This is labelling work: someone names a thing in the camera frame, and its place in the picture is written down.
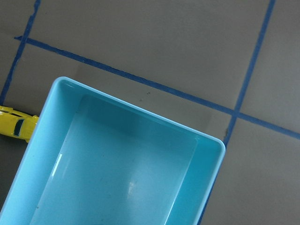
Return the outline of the yellow beetle toy car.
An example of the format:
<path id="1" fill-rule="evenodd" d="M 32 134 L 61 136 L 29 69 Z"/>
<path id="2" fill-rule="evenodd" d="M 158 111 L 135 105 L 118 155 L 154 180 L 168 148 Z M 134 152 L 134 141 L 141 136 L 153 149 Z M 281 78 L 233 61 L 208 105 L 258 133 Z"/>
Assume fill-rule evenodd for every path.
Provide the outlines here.
<path id="1" fill-rule="evenodd" d="M 29 115 L 11 107 L 0 106 L 0 134 L 30 141 L 39 117 Z"/>

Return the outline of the teal plastic storage bin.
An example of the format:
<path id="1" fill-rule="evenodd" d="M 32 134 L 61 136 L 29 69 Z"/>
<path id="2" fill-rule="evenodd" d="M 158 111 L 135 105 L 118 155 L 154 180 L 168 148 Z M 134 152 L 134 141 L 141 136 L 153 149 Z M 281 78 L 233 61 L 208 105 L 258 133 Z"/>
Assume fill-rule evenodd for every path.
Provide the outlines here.
<path id="1" fill-rule="evenodd" d="M 3 225 L 196 225 L 223 142 L 57 78 L 0 213 Z"/>

